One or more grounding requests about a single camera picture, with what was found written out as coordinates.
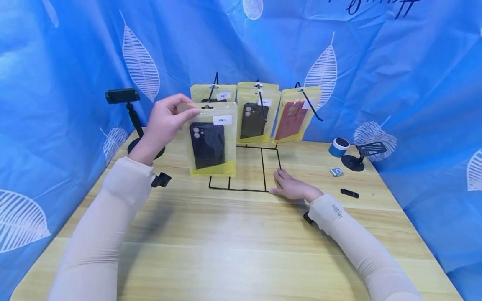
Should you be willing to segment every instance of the leaf pattern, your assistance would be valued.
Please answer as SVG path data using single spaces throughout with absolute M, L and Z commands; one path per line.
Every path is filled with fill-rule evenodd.
M 332 35 L 330 46 L 323 51 L 313 66 L 311 66 L 311 69 L 308 71 L 305 78 L 305 87 L 320 86 L 322 89 L 320 101 L 316 106 L 317 111 L 330 100 L 336 86 L 338 69 L 336 65 L 335 50 L 333 49 L 334 38 L 335 33 Z
M 472 156 L 467 165 L 467 190 L 482 190 L 482 149 Z
M 356 129 L 355 134 L 353 135 L 355 145 L 363 145 L 379 141 L 383 142 L 387 151 L 382 154 L 369 156 L 368 158 L 372 162 L 388 158 L 397 147 L 397 137 L 387 134 L 382 130 L 382 126 L 385 122 L 382 125 L 378 125 L 375 121 L 365 122 Z
M 242 0 L 244 13 L 251 20 L 257 20 L 263 13 L 263 0 Z
M 50 236 L 42 208 L 30 198 L 0 189 L 0 253 Z
M 123 128 L 112 128 L 107 135 L 101 128 L 100 131 L 106 137 L 106 141 L 102 147 L 102 152 L 106 157 L 106 165 L 109 165 L 110 161 L 122 147 L 129 135 L 126 133 L 126 131 L 124 131 Z
M 42 3 L 45 7 L 45 10 L 47 11 L 47 14 L 50 17 L 50 21 L 52 21 L 52 24 L 55 27 L 59 27 L 59 19 L 57 17 L 57 12 L 55 11 L 55 8 L 52 6 L 49 0 L 42 0 Z
M 141 41 L 127 26 L 124 16 L 122 55 L 134 83 L 152 102 L 159 93 L 159 73 L 156 64 Z

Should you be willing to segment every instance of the tape roll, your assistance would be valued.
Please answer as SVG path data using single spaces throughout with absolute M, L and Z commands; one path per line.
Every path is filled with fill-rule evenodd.
M 335 138 L 328 152 L 334 157 L 341 158 L 349 148 L 350 143 L 346 139 Z

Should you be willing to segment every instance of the yellow packaging bag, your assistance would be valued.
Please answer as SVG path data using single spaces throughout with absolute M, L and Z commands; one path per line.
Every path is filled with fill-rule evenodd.
M 238 90 L 238 143 L 269 143 L 280 104 L 278 90 Z
M 236 176 L 236 103 L 180 104 L 201 113 L 183 125 L 192 176 Z
M 261 87 L 261 90 L 276 90 L 279 91 L 279 85 L 268 84 L 265 82 L 257 82 L 257 81 L 242 81 L 238 83 L 238 89 L 258 89 L 258 84 Z
M 236 85 L 193 85 L 191 99 L 195 103 L 206 103 L 211 95 L 210 102 L 233 103 L 236 100 Z
M 305 91 L 313 107 L 318 104 L 321 97 L 319 86 L 283 90 L 273 143 L 301 141 L 303 139 L 306 128 L 314 114 L 301 89 Z

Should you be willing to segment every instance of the wooden table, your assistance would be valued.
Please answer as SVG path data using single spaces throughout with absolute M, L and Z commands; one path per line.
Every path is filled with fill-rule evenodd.
M 135 133 L 116 159 L 126 154 L 134 138 Z M 280 144 L 281 166 L 335 196 L 395 256 L 426 300 L 461 300 L 370 161 L 365 160 L 363 172 L 350 171 L 328 147 Z M 238 176 L 231 187 L 264 188 L 259 153 L 238 148 Z M 274 187 L 275 151 L 264 151 L 264 164 L 268 187 Z M 334 167 L 345 175 L 333 177 Z M 208 178 L 189 174 L 181 133 L 156 160 L 155 172 L 160 171 L 173 179 L 166 188 L 153 189 L 126 235 L 119 300 L 370 299 L 338 245 L 303 220 L 303 202 L 268 193 L 208 189 Z M 69 238 L 104 175 L 17 287 L 13 301 L 46 299 Z M 213 185 L 227 183 L 226 178 L 213 180 Z M 358 192 L 360 198 L 340 194 L 341 188 Z

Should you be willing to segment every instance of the black usb drive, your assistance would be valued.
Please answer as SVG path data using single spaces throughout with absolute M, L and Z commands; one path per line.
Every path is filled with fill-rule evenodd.
M 340 190 L 341 193 L 343 193 L 344 195 L 347 195 L 347 196 L 351 196 L 351 197 L 354 197 L 354 198 L 359 198 L 360 195 L 357 194 L 356 192 L 353 192 L 353 191 L 349 191 L 347 189 L 341 189 Z

